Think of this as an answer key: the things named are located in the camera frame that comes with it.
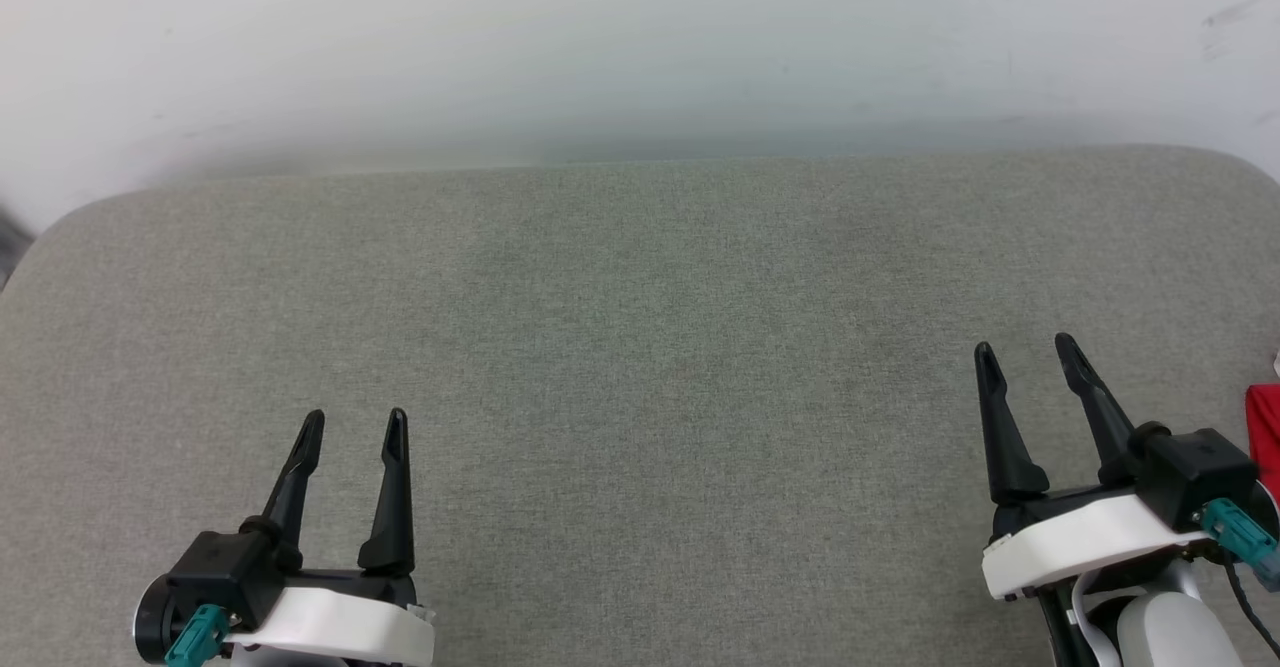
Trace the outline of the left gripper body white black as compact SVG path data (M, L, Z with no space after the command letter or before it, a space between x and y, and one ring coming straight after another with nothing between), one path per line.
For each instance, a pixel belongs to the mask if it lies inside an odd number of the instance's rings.
M371 588L328 575L287 586L261 625L234 631L229 666L430 666L433 613L411 576L375 579Z

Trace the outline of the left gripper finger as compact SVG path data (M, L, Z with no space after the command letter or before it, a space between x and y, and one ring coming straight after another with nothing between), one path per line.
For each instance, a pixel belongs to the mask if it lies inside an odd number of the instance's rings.
M383 476L369 539L360 547L362 574L403 577L415 570L408 419L392 408L381 447Z
M262 511L262 517L276 527L276 565L284 574L296 574L303 566L298 547L300 530L308 479L319 463L324 426L324 412L321 408L312 408L303 420Z

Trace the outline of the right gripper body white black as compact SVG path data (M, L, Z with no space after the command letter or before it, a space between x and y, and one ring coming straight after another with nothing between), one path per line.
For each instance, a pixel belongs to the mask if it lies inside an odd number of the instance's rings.
M993 489L992 538L980 570L991 598L1005 600L1094 574L1096 591L1160 581L1206 535L1167 526L1130 488L1060 493Z

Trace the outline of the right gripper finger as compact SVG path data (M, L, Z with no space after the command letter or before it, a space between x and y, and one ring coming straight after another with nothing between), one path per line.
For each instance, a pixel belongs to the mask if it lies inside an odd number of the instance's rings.
M1027 449L1007 403L1009 384L992 344L974 350L989 498L997 506L1037 501L1050 489L1047 474Z
M1080 401L1100 458L1102 486L1120 488L1137 480L1138 461L1129 449L1135 429L1105 380L1094 370L1074 335L1057 333L1055 350L1066 383Z

